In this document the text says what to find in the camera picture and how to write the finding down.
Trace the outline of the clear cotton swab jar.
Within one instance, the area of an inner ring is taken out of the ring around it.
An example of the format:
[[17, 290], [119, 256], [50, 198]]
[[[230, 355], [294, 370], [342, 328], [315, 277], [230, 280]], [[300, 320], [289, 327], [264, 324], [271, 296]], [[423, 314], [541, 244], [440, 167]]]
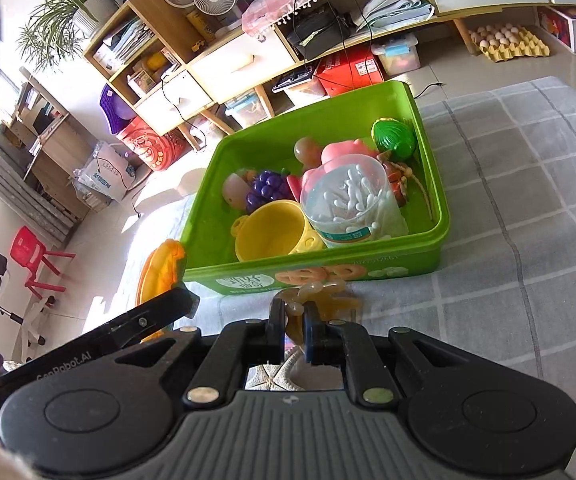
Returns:
[[300, 205], [329, 248], [405, 236], [406, 220], [376, 158], [346, 155], [320, 167], [301, 191]]

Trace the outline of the purple toy grapes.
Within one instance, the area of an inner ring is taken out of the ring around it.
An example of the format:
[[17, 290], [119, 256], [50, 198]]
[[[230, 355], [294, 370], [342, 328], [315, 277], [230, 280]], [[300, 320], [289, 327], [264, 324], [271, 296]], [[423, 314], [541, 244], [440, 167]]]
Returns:
[[294, 200], [287, 175], [263, 170], [251, 181], [250, 191], [245, 196], [245, 211], [252, 214], [262, 206], [277, 200]]

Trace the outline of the pink pig toy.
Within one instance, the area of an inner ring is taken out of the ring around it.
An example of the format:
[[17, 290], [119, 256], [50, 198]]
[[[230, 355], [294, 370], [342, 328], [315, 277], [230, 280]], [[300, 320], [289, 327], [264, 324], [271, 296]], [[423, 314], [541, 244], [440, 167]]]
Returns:
[[307, 181], [315, 174], [315, 172], [322, 166], [328, 169], [335, 169], [339, 166], [340, 158], [346, 155], [367, 155], [376, 158], [378, 152], [375, 148], [370, 148], [361, 139], [346, 140], [327, 144], [320, 154], [320, 162], [313, 168], [306, 170], [301, 177], [301, 187], [305, 190]]

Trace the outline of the yellow green toy corn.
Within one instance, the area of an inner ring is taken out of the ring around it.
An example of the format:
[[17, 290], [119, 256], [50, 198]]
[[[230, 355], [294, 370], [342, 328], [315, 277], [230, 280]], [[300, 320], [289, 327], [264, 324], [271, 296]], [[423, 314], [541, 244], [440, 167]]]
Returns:
[[400, 120], [379, 118], [371, 126], [370, 134], [379, 154], [391, 162], [406, 162], [416, 151], [414, 129]]

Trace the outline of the white plastic bag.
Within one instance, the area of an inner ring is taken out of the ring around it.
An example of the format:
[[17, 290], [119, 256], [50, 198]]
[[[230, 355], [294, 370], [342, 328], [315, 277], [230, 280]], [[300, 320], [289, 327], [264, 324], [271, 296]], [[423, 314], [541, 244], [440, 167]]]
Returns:
[[82, 168], [75, 169], [76, 181], [120, 202], [135, 183], [135, 168], [111, 144], [99, 141]]

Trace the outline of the pink toy ball half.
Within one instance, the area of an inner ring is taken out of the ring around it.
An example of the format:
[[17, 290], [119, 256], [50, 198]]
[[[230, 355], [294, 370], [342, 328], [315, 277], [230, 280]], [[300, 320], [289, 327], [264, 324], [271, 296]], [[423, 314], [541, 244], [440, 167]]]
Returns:
[[222, 196], [233, 209], [245, 211], [248, 207], [248, 195], [252, 192], [249, 183], [239, 174], [233, 172], [222, 185]]

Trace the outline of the small orange toy figure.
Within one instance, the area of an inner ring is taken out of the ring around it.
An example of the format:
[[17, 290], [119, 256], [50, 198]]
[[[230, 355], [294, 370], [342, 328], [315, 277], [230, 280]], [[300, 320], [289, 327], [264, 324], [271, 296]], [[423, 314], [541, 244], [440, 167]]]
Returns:
[[399, 207], [408, 202], [408, 181], [414, 177], [413, 170], [405, 162], [384, 162], [382, 164]]

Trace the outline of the red paper bag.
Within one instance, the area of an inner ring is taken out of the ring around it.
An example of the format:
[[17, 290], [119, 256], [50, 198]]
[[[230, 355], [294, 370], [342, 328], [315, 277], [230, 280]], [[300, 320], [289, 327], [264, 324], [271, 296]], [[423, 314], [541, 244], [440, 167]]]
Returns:
[[160, 136], [140, 117], [126, 125], [117, 138], [152, 171], [166, 170], [191, 149], [177, 129]]

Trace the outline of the grey checked tablecloth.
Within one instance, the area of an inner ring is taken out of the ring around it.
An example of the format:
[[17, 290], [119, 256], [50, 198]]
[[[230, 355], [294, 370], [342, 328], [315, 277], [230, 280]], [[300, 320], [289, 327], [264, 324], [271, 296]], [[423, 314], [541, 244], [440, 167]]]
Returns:
[[[385, 117], [420, 133], [409, 233], [240, 263], [223, 200], [239, 169], [295, 169], [301, 136], [368, 140]], [[370, 333], [402, 325], [545, 379], [576, 402], [576, 91], [547, 77], [419, 107], [398, 81], [355, 90], [218, 145], [181, 231], [199, 325], [265, 315], [274, 290], [341, 278]], [[576, 477], [576, 452], [568, 466]]]

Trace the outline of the wooden shelf unit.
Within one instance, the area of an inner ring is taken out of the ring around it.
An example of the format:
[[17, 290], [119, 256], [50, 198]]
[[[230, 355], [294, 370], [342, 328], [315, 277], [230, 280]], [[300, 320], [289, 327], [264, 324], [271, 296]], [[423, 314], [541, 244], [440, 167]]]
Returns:
[[176, 130], [198, 151], [200, 130], [191, 120], [213, 104], [190, 73], [203, 48], [180, 8], [164, 0], [126, 0], [90, 40], [84, 58], [155, 133]]

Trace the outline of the clear plastic storage box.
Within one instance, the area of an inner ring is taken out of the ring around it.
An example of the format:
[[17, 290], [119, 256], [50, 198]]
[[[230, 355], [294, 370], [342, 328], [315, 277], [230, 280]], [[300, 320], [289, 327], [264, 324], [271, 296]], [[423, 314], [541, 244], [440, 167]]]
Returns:
[[384, 73], [395, 77], [417, 70], [421, 66], [417, 45], [417, 37], [410, 32], [373, 44], [371, 52], [378, 58]]

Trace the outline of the black printer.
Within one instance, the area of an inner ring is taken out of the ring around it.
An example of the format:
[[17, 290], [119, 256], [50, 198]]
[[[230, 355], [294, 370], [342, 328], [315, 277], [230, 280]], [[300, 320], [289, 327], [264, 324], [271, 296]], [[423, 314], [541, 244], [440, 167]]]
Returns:
[[347, 13], [333, 6], [322, 6], [313, 12], [297, 15], [287, 26], [287, 40], [299, 59], [310, 61], [337, 44], [343, 44], [355, 32]]

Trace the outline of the wooden tv cabinet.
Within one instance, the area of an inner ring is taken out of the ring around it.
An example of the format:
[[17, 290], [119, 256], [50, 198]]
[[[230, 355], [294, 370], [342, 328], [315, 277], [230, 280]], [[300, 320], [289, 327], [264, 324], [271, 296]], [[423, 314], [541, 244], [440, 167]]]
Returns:
[[350, 15], [355, 32], [311, 61], [365, 41], [398, 34], [425, 24], [452, 22], [459, 32], [470, 16], [497, 12], [510, 6], [576, 6], [576, 0], [313, 0], [289, 18], [271, 25], [260, 36], [246, 35], [240, 25], [190, 63], [190, 73], [213, 102], [222, 104], [292, 70], [302, 61], [286, 38], [287, 26], [297, 15], [333, 6]]

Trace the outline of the potted green plant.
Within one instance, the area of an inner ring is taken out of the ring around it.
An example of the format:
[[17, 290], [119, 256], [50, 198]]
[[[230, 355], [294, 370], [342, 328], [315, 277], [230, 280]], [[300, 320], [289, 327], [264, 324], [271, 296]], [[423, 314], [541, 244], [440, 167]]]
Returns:
[[24, 62], [53, 68], [83, 53], [83, 44], [118, 10], [116, 0], [42, 0], [20, 28]]

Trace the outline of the yellow egg tray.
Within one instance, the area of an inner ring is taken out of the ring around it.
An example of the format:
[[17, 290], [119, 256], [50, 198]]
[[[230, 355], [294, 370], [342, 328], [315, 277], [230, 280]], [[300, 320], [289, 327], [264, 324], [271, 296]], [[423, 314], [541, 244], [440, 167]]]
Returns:
[[500, 63], [515, 58], [548, 58], [548, 47], [538, 36], [522, 26], [485, 25], [468, 32], [474, 45], [489, 61]]

